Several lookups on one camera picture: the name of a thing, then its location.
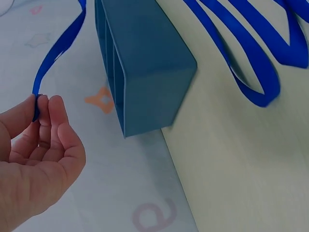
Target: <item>printed pattern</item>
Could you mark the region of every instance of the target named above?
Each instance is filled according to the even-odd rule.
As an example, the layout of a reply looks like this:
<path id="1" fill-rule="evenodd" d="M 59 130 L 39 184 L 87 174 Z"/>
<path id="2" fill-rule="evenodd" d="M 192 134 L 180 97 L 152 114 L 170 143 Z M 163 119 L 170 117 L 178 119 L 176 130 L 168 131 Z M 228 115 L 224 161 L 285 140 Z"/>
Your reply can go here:
<path id="1" fill-rule="evenodd" d="M 50 35 L 50 33 L 35 34 L 25 45 L 36 48 L 42 44 L 47 44 L 50 41 Z"/>
<path id="2" fill-rule="evenodd" d="M 106 114 L 114 108 L 112 94 L 106 87 L 102 87 L 96 95 L 85 98 L 85 102 L 99 107 Z"/>
<path id="3" fill-rule="evenodd" d="M 163 212 L 159 208 L 159 206 L 153 203 L 141 204 L 133 212 L 132 221 L 133 221 L 134 226 L 139 232 L 158 232 L 158 231 L 161 231 L 167 228 L 173 223 L 173 221 L 176 219 L 176 216 L 177 216 L 176 205 L 169 198 L 165 199 L 165 201 L 170 208 L 170 216 L 167 219 L 164 218 Z M 142 223 L 140 222 L 140 217 L 142 213 L 147 210 L 151 210 L 155 213 L 156 222 L 157 222 L 155 226 L 144 227 Z"/>

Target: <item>ribbon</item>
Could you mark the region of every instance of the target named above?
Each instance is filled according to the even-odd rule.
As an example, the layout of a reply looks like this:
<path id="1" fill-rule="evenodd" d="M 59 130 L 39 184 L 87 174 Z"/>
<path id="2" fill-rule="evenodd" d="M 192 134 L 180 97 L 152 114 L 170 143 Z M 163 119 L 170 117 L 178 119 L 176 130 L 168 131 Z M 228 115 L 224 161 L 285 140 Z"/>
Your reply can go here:
<path id="1" fill-rule="evenodd" d="M 226 47 L 220 33 L 199 3 L 196 0 L 183 1 L 200 20 L 208 34 L 213 39 L 214 43 L 224 57 L 230 71 L 232 72 L 241 92 L 253 104 L 260 107 L 267 107 L 276 97 L 279 96 L 280 83 L 276 70 L 261 46 L 255 41 L 245 27 L 237 21 L 237 19 L 221 3 L 217 0 L 201 0 L 201 3 L 208 7 L 236 37 L 247 55 L 253 71 L 262 86 L 264 94 L 252 90 L 237 77 L 236 71 L 238 70 L 238 76 L 246 82 L 242 72 L 239 71 L 239 67 L 236 62 L 228 54 L 228 48 Z"/>
<path id="2" fill-rule="evenodd" d="M 275 59 L 283 65 L 299 68 L 308 67 L 308 46 L 305 35 L 298 24 L 298 21 L 288 5 L 283 0 L 274 0 L 287 14 L 290 45 L 280 36 L 274 27 L 248 2 L 248 0 L 228 0 L 251 24 L 254 30 L 265 42 Z M 301 0 L 291 0 L 293 4 L 301 9 Z M 309 4 L 306 0 L 306 16 L 309 19 Z"/>
<path id="3" fill-rule="evenodd" d="M 307 0 L 285 0 L 293 11 L 309 23 L 309 2 Z"/>
<path id="4" fill-rule="evenodd" d="M 42 79 L 44 78 L 47 71 L 55 63 L 55 61 L 71 47 L 84 23 L 84 19 L 86 16 L 86 0 L 78 0 L 78 2 L 82 8 L 82 12 L 74 20 L 74 22 L 64 31 L 64 33 L 59 37 L 59 39 L 47 53 L 36 74 L 32 89 L 32 93 L 36 97 L 34 117 L 32 120 L 33 122 L 39 117 L 40 114 L 40 111 L 38 109 L 38 97 Z"/>

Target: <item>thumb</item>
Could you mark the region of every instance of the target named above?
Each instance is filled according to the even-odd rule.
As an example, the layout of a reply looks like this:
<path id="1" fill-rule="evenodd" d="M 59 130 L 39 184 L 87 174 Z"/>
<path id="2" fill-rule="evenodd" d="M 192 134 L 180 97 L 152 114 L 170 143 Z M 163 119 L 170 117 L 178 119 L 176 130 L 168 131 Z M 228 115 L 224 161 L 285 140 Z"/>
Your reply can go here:
<path id="1" fill-rule="evenodd" d="M 35 96 L 0 114 L 0 160 L 7 161 L 11 152 L 11 139 L 23 132 L 32 122 Z"/>

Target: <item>white surface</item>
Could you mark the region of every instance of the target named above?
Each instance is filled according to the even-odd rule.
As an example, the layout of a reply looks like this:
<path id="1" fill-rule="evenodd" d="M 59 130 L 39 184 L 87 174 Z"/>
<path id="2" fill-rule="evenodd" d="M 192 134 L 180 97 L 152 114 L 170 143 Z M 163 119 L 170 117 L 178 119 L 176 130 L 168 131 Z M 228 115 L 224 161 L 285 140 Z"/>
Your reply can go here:
<path id="1" fill-rule="evenodd" d="M 197 75 L 174 125 L 163 130 L 199 232 L 309 231 L 309 70 L 273 61 L 280 97 L 268 108 L 240 92 L 214 42 L 182 0 L 159 0 L 198 62 Z M 273 0 L 250 0 L 287 38 L 286 15 Z M 250 83 L 248 59 L 206 7 Z M 301 21 L 309 39 L 309 24 Z"/>
<path id="2" fill-rule="evenodd" d="M 45 76 L 40 91 L 63 97 L 87 164 L 55 206 L 16 231 L 196 232 L 161 132 L 123 139 L 114 110 L 105 114 L 84 101 L 107 85 L 93 0 L 87 7 L 77 40 Z M 0 111 L 31 93 L 43 58 L 79 13 L 77 0 L 16 0 L 0 17 Z M 136 220 L 145 229 L 135 226 Z"/>

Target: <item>ribbon loop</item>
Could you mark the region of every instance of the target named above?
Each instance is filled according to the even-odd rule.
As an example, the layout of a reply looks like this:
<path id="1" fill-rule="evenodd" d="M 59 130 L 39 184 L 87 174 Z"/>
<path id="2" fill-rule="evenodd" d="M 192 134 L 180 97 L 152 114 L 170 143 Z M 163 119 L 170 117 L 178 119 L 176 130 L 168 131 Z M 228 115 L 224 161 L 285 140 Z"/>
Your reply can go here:
<path id="1" fill-rule="evenodd" d="M 197 16 L 215 42 L 226 63 L 228 64 L 241 92 L 255 105 L 267 107 L 276 97 L 279 96 L 280 83 L 276 70 L 261 46 L 255 41 L 245 27 L 237 21 L 237 19 L 221 3 L 217 0 L 200 0 L 200 2 L 208 7 L 236 37 L 248 57 L 253 71 L 262 86 L 264 94 L 251 89 L 237 77 L 236 73 L 233 71 L 233 60 L 227 53 L 227 49 L 221 39 L 221 35 L 197 0 L 183 1 Z"/>
<path id="2" fill-rule="evenodd" d="M 309 55 L 306 37 L 298 21 L 288 5 L 283 0 L 274 0 L 282 7 L 288 19 L 290 44 L 288 44 L 276 29 L 256 10 L 248 0 L 228 0 L 265 42 L 275 59 L 283 65 L 307 68 Z"/>

